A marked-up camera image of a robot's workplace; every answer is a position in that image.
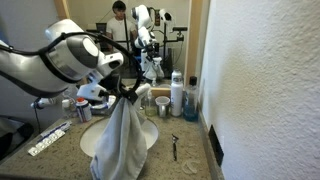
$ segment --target white bottle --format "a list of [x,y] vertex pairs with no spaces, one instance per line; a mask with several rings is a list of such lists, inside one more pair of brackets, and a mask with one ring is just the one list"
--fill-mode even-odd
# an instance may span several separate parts
[[182,74],[178,69],[175,69],[171,76],[171,115],[180,116],[183,97]]
[[82,97],[77,98],[77,112],[81,122],[90,121],[92,118],[92,113],[90,110],[90,104],[87,100]]

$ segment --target cup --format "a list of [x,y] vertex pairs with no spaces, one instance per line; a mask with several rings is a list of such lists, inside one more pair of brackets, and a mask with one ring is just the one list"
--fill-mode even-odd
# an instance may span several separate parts
[[159,96],[156,98],[156,104],[158,105],[158,116],[167,117],[167,115],[169,114],[170,99],[166,96]]

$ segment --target mirror frame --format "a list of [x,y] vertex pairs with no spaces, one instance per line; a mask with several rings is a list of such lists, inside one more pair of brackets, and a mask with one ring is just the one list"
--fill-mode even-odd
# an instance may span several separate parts
[[[68,9],[67,0],[54,0],[56,10],[58,13],[58,18],[70,19],[70,13]],[[190,12],[190,24],[189,24],[189,42],[187,45],[187,57],[184,69],[184,79],[185,85],[189,84],[189,77],[196,74],[196,64],[198,61],[198,47],[200,39],[200,25],[201,25],[201,12],[202,12],[203,0],[191,0],[191,12]]]

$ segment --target towel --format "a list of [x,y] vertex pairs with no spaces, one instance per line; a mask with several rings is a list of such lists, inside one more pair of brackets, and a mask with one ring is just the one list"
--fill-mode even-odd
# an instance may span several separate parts
[[95,145],[90,164],[93,179],[137,179],[147,158],[147,145],[134,106],[121,98]]

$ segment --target granite countertop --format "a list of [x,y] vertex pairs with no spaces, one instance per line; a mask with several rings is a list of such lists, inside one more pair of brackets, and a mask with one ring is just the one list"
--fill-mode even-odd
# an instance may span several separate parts
[[[73,123],[66,134],[33,157],[27,151],[39,140],[40,137],[36,137],[0,165],[0,177],[92,179],[89,170],[92,158],[81,150],[80,139],[90,125],[104,118],[94,116],[87,123],[80,123],[78,118],[71,119]],[[138,179],[211,179],[198,122],[187,122],[170,116],[167,119],[154,116],[149,120],[158,127],[159,137],[148,150],[147,160]],[[64,121],[60,119],[48,129]],[[177,161],[173,160],[172,134],[179,137]],[[195,174],[183,171],[182,167],[187,160],[199,162],[192,163],[197,170]]]

